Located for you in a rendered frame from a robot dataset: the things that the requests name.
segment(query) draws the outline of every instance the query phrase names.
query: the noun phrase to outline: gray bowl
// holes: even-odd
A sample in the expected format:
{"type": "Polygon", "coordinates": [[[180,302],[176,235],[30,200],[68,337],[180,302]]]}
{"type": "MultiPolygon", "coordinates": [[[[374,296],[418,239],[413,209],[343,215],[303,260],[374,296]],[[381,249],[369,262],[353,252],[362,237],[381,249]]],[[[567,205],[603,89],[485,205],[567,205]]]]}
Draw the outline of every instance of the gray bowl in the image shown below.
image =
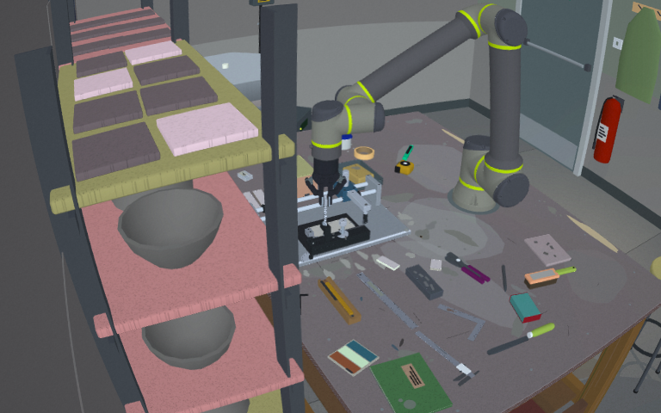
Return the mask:
{"type": "Polygon", "coordinates": [[[207,410],[204,413],[247,413],[248,411],[250,411],[249,399],[228,404],[226,406],[219,407],[218,409],[207,410]]]}
{"type": "Polygon", "coordinates": [[[209,248],[224,218],[221,202],[198,189],[166,189],[128,205],[118,231],[128,247],[160,268],[183,268],[209,248]]]}
{"type": "Polygon", "coordinates": [[[128,205],[134,203],[138,198],[143,198],[146,195],[153,194],[154,192],[164,191],[166,189],[194,189],[194,180],[174,183],[171,185],[166,185],[165,187],[148,189],[147,191],[138,192],[137,194],[132,194],[128,196],[123,196],[117,200],[113,200],[113,205],[121,211],[125,211],[128,205]]]}
{"type": "Polygon", "coordinates": [[[234,337],[234,314],[218,307],[143,328],[143,342],[173,367],[198,370],[221,358],[234,337]]]}

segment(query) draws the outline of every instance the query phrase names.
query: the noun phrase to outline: roll of tape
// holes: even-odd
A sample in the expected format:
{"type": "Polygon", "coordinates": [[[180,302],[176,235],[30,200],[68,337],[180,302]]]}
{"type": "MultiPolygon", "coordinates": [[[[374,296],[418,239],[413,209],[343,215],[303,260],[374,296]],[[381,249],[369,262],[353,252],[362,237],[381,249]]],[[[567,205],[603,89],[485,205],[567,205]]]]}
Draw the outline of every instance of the roll of tape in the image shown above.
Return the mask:
{"type": "Polygon", "coordinates": [[[362,161],[374,159],[374,149],[369,148],[368,146],[359,146],[354,149],[354,157],[356,159],[361,159],[362,161]]]}

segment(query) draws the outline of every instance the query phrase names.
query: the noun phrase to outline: workbench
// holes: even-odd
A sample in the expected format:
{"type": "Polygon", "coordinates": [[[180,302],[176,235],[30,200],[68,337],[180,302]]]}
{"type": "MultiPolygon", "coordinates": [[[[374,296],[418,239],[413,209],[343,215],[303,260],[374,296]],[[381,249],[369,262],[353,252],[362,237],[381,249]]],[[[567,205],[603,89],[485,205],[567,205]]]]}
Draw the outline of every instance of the workbench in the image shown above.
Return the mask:
{"type": "MultiPolygon", "coordinates": [[[[310,159],[311,132],[298,133],[298,154],[310,159]]],[[[645,318],[661,306],[661,282],[628,257],[614,252],[582,231],[563,207],[534,187],[519,205],[492,213],[471,215],[448,202],[448,191],[460,173],[462,144],[421,113],[386,117],[378,133],[359,133],[353,145],[370,146],[375,157],[366,161],[384,174],[382,205],[405,222],[411,234],[345,256],[301,268],[301,321],[306,380],[329,412],[392,411],[372,372],[355,377],[328,359],[354,339],[380,358],[381,363],[420,353],[450,397],[449,412],[509,412],[549,387],[566,384],[580,411],[594,411],[619,371],[645,318]],[[393,173],[408,145],[415,164],[408,175],[393,173]],[[575,266],[555,284],[529,290],[523,276],[547,267],[524,239],[550,234],[571,256],[549,268],[575,266]],[[480,285],[444,261],[453,251],[487,274],[480,285]],[[374,259],[386,256],[400,264],[392,271],[374,259]],[[429,270],[432,258],[442,271],[429,270]],[[444,290],[427,300],[405,275],[421,265],[444,290]],[[507,291],[501,266],[505,265],[507,291]],[[418,324],[408,328],[374,293],[361,283],[363,272],[418,324]],[[330,276],[361,313],[347,325],[321,293],[317,279],[330,276]],[[510,295],[529,292],[542,317],[522,324],[510,305],[510,295]],[[443,311],[438,305],[485,320],[474,341],[468,336],[475,323],[443,311]],[[526,331],[555,323],[553,331],[499,354],[487,350],[521,337],[526,331]],[[415,335],[422,331],[476,376],[465,378],[454,366],[415,335]],[[571,373],[602,353],[586,385],[571,373]]],[[[344,151],[340,162],[353,159],[344,151]]],[[[566,404],[565,400],[558,407],[566,404]]]]}

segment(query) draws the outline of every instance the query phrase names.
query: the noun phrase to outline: purple handle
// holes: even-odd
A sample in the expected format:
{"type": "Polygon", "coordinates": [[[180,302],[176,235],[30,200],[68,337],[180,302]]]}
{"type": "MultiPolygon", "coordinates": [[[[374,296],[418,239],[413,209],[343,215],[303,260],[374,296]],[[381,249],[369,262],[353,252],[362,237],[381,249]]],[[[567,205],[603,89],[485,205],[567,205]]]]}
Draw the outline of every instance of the purple handle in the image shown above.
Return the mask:
{"type": "Polygon", "coordinates": [[[471,269],[472,271],[474,271],[475,273],[477,273],[477,274],[478,274],[478,277],[481,278],[481,279],[483,280],[483,282],[488,282],[488,281],[490,281],[490,277],[488,277],[487,275],[485,275],[485,274],[483,274],[482,272],[480,272],[479,269],[473,267],[472,265],[468,265],[467,267],[470,268],[470,269],[471,269]]]}
{"type": "Polygon", "coordinates": [[[473,271],[470,271],[469,269],[467,269],[467,267],[463,267],[462,272],[467,274],[467,275],[470,275],[470,277],[473,280],[479,282],[480,284],[485,284],[485,280],[481,280],[480,277],[478,277],[473,271]]]}

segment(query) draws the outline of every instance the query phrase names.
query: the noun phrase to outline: pliers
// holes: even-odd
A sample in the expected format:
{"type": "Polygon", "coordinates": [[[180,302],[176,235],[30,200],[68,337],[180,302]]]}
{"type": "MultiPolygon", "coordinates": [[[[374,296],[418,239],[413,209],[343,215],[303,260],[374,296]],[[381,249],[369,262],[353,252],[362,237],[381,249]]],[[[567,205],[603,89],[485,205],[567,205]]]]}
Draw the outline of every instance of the pliers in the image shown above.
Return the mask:
{"type": "Polygon", "coordinates": [[[472,265],[465,264],[458,256],[451,252],[447,253],[445,256],[445,261],[449,262],[455,267],[462,269],[463,273],[470,275],[473,280],[479,282],[480,284],[485,284],[486,282],[490,281],[490,277],[481,273],[479,269],[473,267],[472,265]]]}

